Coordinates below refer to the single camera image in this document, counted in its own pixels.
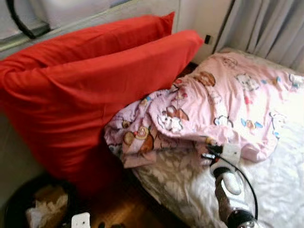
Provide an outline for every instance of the bed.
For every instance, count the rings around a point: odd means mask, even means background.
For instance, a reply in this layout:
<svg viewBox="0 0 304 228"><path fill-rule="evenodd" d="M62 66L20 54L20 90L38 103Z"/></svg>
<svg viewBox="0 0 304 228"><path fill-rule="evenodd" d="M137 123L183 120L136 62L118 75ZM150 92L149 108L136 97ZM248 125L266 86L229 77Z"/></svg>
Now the bed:
<svg viewBox="0 0 304 228"><path fill-rule="evenodd" d="M267 66L289 74L295 73L247 53L229 48L222 50L222 53L229 52L249 59L258 70L261 66ZM299 112L285 122L274 152L257 163L246 159L241 159L239 163L256 191L258 221L265 228L301 227L304 224L303 97L293 105L297 104L300 104ZM117 155L117 148L110 145L110 150ZM200 165L196 148L167 148L156 152L155 156L151 164L133 168L133 173L149 194L190 227L226 227L219 219L214 194L215 180L209 167ZM246 195L254 211L248 186Z"/></svg>

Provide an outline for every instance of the pink blanket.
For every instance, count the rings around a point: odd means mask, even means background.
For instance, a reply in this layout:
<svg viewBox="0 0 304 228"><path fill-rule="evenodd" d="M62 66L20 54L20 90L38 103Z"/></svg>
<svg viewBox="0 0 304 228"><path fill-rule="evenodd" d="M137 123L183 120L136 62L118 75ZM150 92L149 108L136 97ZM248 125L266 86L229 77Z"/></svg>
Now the pink blanket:
<svg viewBox="0 0 304 228"><path fill-rule="evenodd" d="M254 162L274 151L284 122L303 105L304 77L217 53L170 90L156 91L121 110L105 127L105 140L125 168L150 164L165 148L235 143Z"/></svg>

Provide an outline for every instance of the mattress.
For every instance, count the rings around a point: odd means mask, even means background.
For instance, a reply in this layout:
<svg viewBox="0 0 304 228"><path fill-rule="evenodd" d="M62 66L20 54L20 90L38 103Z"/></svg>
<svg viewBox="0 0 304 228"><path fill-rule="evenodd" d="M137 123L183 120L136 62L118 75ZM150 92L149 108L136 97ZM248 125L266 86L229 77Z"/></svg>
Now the mattress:
<svg viewBox="0 0 304 228"><path fill-rule="evenodd" d="M294 73L240 51L224 51L238 52L258 65ZM275 151L265 161L253 163L241 159L239 163L256 191L258 221L265 228L301 227L304 224L304 126L297 120L289 121L283 134ZM160 204L189 226L226 227L219 219L215 179L209 167L194 168L191 161L196 158L194 149L166 149L157 154L156 163L134 168L133 172ZM245 188L248 204L254 213L250 189L248 186Z"/></svg>

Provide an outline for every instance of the curtain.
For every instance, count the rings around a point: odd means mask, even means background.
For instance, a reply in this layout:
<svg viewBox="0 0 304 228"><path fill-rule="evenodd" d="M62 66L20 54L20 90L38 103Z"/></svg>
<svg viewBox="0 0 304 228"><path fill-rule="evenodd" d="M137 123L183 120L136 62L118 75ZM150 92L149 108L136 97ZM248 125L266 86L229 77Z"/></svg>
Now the curtain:
<svg viewBox="0 0 304 228"><path fill-rule="evenodd" d="M304 0L235 0L216 51L223 47L304 72Z"/></svg>

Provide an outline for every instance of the wooden floor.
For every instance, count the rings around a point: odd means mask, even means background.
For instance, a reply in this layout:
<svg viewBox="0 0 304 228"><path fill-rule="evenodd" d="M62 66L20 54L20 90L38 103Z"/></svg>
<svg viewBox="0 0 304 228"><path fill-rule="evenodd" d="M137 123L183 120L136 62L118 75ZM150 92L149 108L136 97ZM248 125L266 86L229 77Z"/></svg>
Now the wooden floor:
<svg viewBox="0 0 304 228"><path fill-rule="evenodd" d="M98 228L101 222L110 228L123 223L126 228L186 228L187 226L159 205L140 183L130 178L130 173L121 182L91 200L91 227Z"/></svg>

